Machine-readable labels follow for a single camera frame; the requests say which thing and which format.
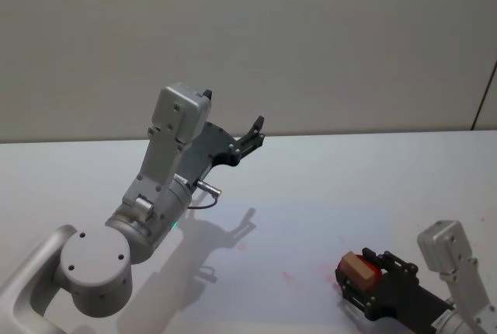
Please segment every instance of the cable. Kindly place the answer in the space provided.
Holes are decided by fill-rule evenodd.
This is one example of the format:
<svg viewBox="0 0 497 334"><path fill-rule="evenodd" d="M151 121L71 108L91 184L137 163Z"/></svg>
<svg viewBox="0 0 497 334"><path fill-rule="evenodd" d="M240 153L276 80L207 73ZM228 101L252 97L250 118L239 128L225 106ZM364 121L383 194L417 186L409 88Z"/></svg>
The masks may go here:
<svg viewBox="0 0 497 334"><path fill-rule="evenodd" d="M205 210L206 208L214 207L217 204L217 198L214 198L214 202L212 204L208 204L206 206L188 206L189 210Z"/></svg>

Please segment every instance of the white table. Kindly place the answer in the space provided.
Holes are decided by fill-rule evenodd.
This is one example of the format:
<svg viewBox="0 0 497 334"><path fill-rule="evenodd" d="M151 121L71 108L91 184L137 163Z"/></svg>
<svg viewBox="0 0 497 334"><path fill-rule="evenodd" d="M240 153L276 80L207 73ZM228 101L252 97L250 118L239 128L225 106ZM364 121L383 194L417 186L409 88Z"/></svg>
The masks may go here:
<svg viewBox="0 0 497 334"><path fill-rule="evenodd" d="M0 282L59 225L102 224L146 145L0 145ZM463 222L497 301L496 152L491 131L267 138L239 167L210 174L220 203L134 266L134 295L122 311L88 318L61 291L47 317L70 334L401 332L392 322L353 321L329 276L350 249L389 249L447 297L415 241L443 218ZM229 231L251 208L256 228L236 242Z"/></svg>

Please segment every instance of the table surface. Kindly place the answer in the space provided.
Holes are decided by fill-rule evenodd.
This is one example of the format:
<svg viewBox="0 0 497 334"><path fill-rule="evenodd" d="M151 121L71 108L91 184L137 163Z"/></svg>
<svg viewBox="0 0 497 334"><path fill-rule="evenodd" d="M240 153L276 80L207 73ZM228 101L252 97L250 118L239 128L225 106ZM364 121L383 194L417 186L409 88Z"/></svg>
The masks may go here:
<svg viewBox="0 0 497 334"><path fill-rule="evenodd" d="M146 146L0 145L0 282L58 226L103 224ZM239 167L213 170L219 204L183 218L133 267L122 311L89 318L61 291L46 317L69 334L406 332L345 304L334 268L349 250L388 249L418 264L421 285L446 298L416 244L439 219L463 222L497 301L496 151L493 131L268 137ZM248 223L255 227L240 231Z"/></svg>

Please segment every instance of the black cable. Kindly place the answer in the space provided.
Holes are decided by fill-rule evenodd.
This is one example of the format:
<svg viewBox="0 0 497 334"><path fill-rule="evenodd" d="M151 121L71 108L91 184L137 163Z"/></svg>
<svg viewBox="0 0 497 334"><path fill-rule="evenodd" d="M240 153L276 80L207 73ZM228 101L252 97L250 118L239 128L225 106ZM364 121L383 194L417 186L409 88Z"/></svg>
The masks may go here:
<svg viewBox="0 0 497 334"><path fill-rule="evenodd" d="M214 198L214 202L212 204L208 204L206 206L188 206L189 210L205 210L206 208L214 207L217 204L217 198Z"/></svg>

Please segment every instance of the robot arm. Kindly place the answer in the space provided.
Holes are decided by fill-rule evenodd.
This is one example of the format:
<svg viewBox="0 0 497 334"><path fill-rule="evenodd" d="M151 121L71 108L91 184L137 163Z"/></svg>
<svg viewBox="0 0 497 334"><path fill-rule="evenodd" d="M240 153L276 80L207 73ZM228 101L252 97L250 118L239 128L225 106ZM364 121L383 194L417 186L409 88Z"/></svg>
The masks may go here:
<svg viewBox="0 0 497 334"><path fill-rule="evenodd" d="M419 286L418 267L390 252L342 258L335 271L343 297L376 321L392 317L416 334L489 334L497 332L478 261L458 221L438 221L418 237L429 269L447 282L454 304Z"/></svg>
<svg viewBox="0 0 497 334"><path fill-rule="evenodd" d="M216 165L237 165L262 146L259 117L235 140L206 122L211 91L183 84L161 91L148 129L140 172L106 226L56 230L0 287L0 328L7 334L64 334L43 314L59 288L91 317L118 312L132 292L131 264L147 260L184 211L196 188L215 200L220 190L204 182Z"/></svg>

